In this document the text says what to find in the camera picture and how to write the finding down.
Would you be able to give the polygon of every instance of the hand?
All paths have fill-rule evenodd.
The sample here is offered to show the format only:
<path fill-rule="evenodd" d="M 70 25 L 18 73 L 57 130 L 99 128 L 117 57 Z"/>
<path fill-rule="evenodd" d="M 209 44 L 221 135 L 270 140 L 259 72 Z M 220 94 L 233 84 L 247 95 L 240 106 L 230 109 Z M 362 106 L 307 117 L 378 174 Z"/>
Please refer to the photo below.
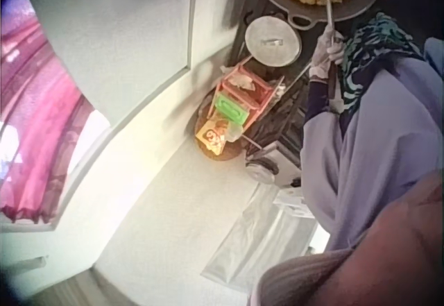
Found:
<path fill-rule="evenodd" d="M 318 38 L 318 44 L 311 59 L 310 80 L 326 81 L 332 62 L 340 65 L 343 62 L 343 58 L 343 36 L 340 32 L 333 31 L 333 28 L 327 25 L 324 33 Z"/>

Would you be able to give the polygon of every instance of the pot lid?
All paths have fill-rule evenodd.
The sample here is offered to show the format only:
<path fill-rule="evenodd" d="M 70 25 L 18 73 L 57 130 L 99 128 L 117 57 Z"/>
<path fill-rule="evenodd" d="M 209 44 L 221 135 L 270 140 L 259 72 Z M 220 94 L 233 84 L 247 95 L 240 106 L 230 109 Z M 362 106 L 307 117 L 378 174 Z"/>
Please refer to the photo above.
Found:
<path fill-rule="evenodd" d="M 257 18 L 246 30 L 245 42 L 251 55 L 269 67 L 284 67 L 294 62 L 302 51 L 299 34 L 283 20 Z"/>

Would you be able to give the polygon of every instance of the frying pan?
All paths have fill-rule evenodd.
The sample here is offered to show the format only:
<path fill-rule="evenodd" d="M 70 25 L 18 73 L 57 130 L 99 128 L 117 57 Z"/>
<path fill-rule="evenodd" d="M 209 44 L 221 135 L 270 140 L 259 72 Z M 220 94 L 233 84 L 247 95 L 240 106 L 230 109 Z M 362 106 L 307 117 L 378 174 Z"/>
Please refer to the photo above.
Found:
<path fill-rule="evenodd" d="M 298 30 L 307 31 L 319 22 L 327 21 L 325 6 L 311 6 L 298 0 L 269 0 L 288 13 L 290 25 Z M 343 0 L 333 4 L 334 21 L 352 19 L 367 11 L 376 0 Z"/>

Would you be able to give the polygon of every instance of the pan handle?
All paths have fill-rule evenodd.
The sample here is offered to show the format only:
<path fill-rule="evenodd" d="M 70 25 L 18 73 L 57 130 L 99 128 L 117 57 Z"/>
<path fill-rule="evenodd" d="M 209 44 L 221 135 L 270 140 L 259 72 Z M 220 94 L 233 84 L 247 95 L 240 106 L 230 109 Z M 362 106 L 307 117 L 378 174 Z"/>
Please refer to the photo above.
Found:
<path fill-rule="evenodd" d="M 301 19 L 304 22 L 308 22 L 308 25 L 297 24 L 295 19 Z M 301 31 L 308 31 L 309 29 L 313 28 L 317 23 L 318 23 L 317 21 L 312 20 L 311 18 L 308 18 L 306 16 L 289 14 L 289 24 L 292 27 Z"/>

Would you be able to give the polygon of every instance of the white plastic bag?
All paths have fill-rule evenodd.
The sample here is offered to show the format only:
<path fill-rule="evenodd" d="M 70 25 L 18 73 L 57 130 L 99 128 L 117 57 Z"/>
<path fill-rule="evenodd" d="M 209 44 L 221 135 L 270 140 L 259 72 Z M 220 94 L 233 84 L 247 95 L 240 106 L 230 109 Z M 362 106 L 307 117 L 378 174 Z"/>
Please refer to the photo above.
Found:
<path fill-rule="evenodd" d="M 257 187 L 202 276 L 249 294 L 269 268 L 307 252 L 317 222 L 273 204 L 278 192 L 275 185 Z"/>

